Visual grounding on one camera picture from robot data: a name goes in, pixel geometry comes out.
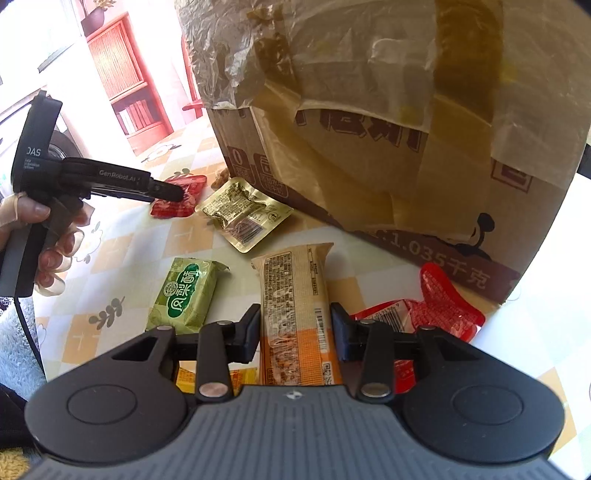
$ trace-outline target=green snack package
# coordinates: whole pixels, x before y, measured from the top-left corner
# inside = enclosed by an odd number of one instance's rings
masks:
[[[198,332],[212,301],[217,274],[227,268],[213,260],[175,258],[148,315],[146,330],[171,325],[177,334]]]

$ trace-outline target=red plastic wrapper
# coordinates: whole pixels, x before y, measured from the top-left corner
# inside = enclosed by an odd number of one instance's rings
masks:
[[[199,203],[199,197],[207,184],[205,175],[188,175],[167,179],[167,183],[179,185],[184,190],[183,200],[180,202],[167,202],[156,200],[152,205],[150,215],[156,218],[188,217],[195,213],[195,207]]]
[[[482,312],[464,300],[443,270],[434,263],[421,268],[423,301],[392,300],[352,315],[355,320],[373,319],[385,322],[397,332],[413,333],[423,325],[437,326],[465,342],[474,338],[484,324]],[[395,391],[403,393],[415,384],[413,362],[395,363]]]

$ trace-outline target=yellow snack package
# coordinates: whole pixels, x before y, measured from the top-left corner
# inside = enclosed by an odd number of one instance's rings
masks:
[[[332,246],[298,245],[252,260],[261,278],[261,384],[342,383],[323,272]]]
[[[246,253],[289,217],[293,208],[236,177],[228,180],[196,210],[214,219],[226,240],[239,252]]]
[[[230,370],[230,379],[234,395],[238,395],[243,385],[256,384],[256,368],[239,368]],[[184,393],[195,393],[195,374],[184,368],[178,369],[177,387]]]

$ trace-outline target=snack package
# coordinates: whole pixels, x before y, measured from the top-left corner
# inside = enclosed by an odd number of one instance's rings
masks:
[[[355,320],[372,319],[389,324],[397,332],[413,333],[422,325],[437,326],[465,342],[474,338],[485,317],[464,300],[443,270],[434,263],[421,268],[423,301],[393,300],[351,315]],[[403,393],[415,384],[413,362],[395,364],[395,391]]]
[[[332,246],[299,245],[252,260],[261,278],[261,384],[342,383],[323,273]]]
[[[199,210],[215,220],[216,227],[239,252],[246,253],[289,217],[293,208],[236,177],[205,200]]]
[[[166,180],[167,183],[179,185],[184,190],[183,200],[180,202],[167,202],[166,200],[156,200],[152,204],[150,215],[156,218],[188,217],[195,212],[195,207],[199,203],[199,197],[205,185],[207,177],[205,175],[189,175]]]
[[[256,385],[256,368],[230,370],[234,395],[238,395],[243,385]],[[195,393],[195,374],[184,368],[178,369],[177,387],[184,393]]]
[[[226,269],[212,260],[175,258],[148,315],[146,330],[172,325],[177,334],[198,332],[212,301],[217,274]]]

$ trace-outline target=barcode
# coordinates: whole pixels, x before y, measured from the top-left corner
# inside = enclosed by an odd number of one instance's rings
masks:
[[[314,309],[316,316],[316,330],[318,332],[318,346],[320,353],[328,353],[329,346],[326,343],[326,332],[324,331],[324,317],[322,316],[322,309]]]
[[[228,226],[226,232],[232,235],[242,245],[248,245],[263,228],[256,222],[246,217],[240,220],[236,225]]]
[[[330,362],[322,362],[322,381],[325,385],[335,384],[335,379],[332,376],[332,364]]]
[[[378,322],[387,323],[394,329],[395,332],[402,332],[403,328],[400,315],[398,315],[398,312],[393,307],[394,306],[387,307],[385,310],[382,310],[381,312],[374,313],[372,316],[370,316],[370,318],[373,320],[377,320]]]

